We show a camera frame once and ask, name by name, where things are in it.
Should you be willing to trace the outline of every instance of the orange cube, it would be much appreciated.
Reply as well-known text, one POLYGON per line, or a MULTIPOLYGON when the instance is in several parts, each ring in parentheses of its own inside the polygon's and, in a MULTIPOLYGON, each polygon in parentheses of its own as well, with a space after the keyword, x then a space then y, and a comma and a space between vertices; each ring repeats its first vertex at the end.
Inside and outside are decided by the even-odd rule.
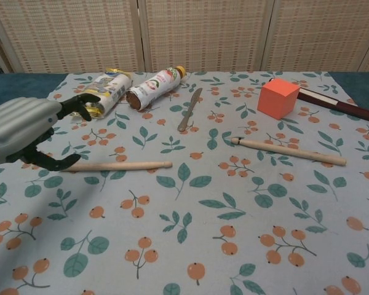
POLYGON ((300 87, 283 79, 273 79, 261 89, 257 110, 276 120, 293 111, 300 87))

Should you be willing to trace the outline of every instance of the wooden stick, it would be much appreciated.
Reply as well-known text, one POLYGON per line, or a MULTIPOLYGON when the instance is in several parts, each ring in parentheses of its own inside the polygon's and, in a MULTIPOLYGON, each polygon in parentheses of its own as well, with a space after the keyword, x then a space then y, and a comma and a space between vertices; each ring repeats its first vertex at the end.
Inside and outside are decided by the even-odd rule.
POLYGON ((290 149, 285 146, 275 146, 273 144, 262 143, 260 141, 242 140, 241 138, 231 138, 233 144, 240 144, 248 148, 261 149, 263 151, 278 152, 283 155, 292 155, 294 157, 316 160, 319 162, 331 163, 340 166, 346 166, 347 160, 336 155, 323 155, 311 151, 302 151, 300 149, 290 149))
POLYGON ((172 162, 75 163, 63 171, 149 170, 171 167, 172 162))

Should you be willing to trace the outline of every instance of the yellow bottle cap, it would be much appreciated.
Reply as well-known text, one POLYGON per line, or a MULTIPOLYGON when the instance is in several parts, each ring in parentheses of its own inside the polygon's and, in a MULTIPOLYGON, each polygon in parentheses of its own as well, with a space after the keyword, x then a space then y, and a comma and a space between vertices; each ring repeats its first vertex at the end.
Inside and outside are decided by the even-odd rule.
POLYGON ((185 70, 185 68, 184 68, 184 67, 182 67, 182 66, 176 66, 176 67, 175 67, 175 69, 177 69, 177 70, 179 70, 179 71, 180 71, 182 78, 183 78, 183 77, 185 77, 185 75, 186 75, 186 70, 185 70))

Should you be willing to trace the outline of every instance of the robotic hand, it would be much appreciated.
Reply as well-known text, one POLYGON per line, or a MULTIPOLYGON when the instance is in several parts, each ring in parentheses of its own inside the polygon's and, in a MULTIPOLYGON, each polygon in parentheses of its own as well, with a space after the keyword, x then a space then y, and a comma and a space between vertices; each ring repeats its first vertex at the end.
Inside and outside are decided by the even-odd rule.
POLYGON ((81 156, 72 154, 55 160, 37 151, 37 145, 54 134, 52 126, 72 112, 91 121, 86 103, 96 103, 99 97, 83 93, 62 103, 47 99, 16 98, 0 105, 0 164, 20 159, 50 171, 67 169, 81 156))

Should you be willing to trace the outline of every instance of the tablecloth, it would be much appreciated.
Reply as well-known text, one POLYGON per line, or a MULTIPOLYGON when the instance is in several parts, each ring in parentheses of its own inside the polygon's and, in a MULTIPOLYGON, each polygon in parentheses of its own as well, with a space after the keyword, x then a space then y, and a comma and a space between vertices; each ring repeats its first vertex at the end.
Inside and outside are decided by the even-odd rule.
MULTIPOLYGON (((49 99, 98 75, 70 74, 49 99)), ((325 72, 191 73, 143 112, 120 101, 103 120, 67 117, 39 145, 56 158, 172 168, 0 165, 0 294, 369 294, 369 122, 303 101, 272 119, 257 111, 271 77, 352 103, 325 72), (347 166, 233 146, 235 136, 347 166)))

